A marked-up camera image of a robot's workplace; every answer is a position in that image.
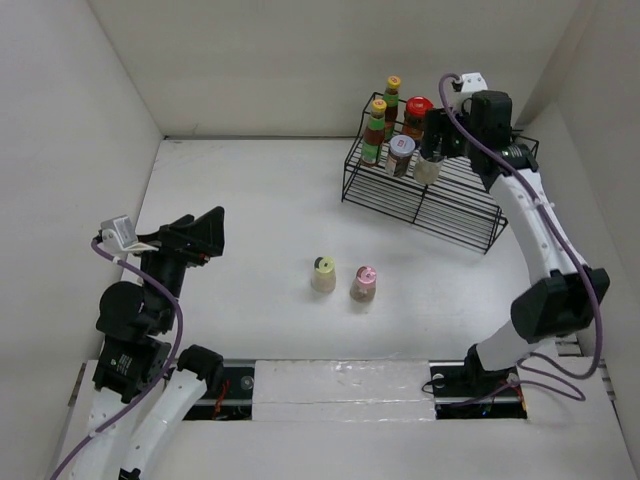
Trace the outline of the red lid chili jar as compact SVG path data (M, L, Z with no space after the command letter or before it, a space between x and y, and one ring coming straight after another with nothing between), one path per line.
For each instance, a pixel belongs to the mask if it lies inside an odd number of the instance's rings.
M425 128L426 113L433 108L433 103L424 96L413 96L406 102L401 133L420 145Z

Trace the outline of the white lid dark jar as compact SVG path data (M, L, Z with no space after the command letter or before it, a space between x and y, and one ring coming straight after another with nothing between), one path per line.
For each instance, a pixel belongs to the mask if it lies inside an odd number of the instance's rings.
M385 170L388 175L400 178L406 175L416 144L410 136L399 134L389 141Z

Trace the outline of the black lid spice shaker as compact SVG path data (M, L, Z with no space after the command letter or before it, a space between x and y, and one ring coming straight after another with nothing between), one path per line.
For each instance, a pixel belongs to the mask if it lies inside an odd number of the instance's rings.
M439 154L428 158L419 154L413 170L414 180L421 185L434 184L440 174L443 163L444 157Z

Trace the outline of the yellow cap sauce bottle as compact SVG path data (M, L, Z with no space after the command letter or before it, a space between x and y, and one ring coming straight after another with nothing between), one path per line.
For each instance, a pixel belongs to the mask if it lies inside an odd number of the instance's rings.
M361 163L373 167L379 163L385 140L385 114L387 103L382 98L371 102L370 115L362 136Z
M396 75L387 78L383 100L387 107L385 110L385 140L389 141L394 133L395 123L398 115L399 89L401 79Z

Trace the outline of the yellow lid spice shaker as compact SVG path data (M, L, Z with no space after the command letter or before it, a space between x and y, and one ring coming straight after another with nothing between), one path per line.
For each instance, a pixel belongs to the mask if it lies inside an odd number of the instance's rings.
M314 261L311 277L312 288L320 293L331 293L336 287L335 262L330 256L320 256Z

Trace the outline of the pink lid spice shaker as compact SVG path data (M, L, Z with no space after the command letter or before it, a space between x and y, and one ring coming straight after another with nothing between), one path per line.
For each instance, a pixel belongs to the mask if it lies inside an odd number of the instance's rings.
M371 266L361 266L356 271L350 289L353 300L361 303L371 302L376 294L377 272Z

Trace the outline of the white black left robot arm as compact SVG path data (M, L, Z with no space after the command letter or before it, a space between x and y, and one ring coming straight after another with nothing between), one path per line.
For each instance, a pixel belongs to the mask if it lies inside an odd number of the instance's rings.
M225 210L185 215L137 235L122 215L102 222L92 250L137 276L110 285L99 302L104 341L92 377L85 437L54 470L72 479L147 479L178 425L223 382L223 358L199 345L180 347L179 304L187 269L222 255Z

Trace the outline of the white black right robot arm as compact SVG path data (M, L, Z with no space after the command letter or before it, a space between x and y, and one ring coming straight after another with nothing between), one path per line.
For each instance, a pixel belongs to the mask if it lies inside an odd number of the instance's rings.
M594 355L603 347L600 304L610 286L570 244L542 184L535 154L517 142L512 101L495 90L461 90L453 104L426 115L420 159L436 165L465 156L511 226L528 269L530 286L511 304L508 321L472 345L455 379L483 394L551 338L589 326L596 329Z

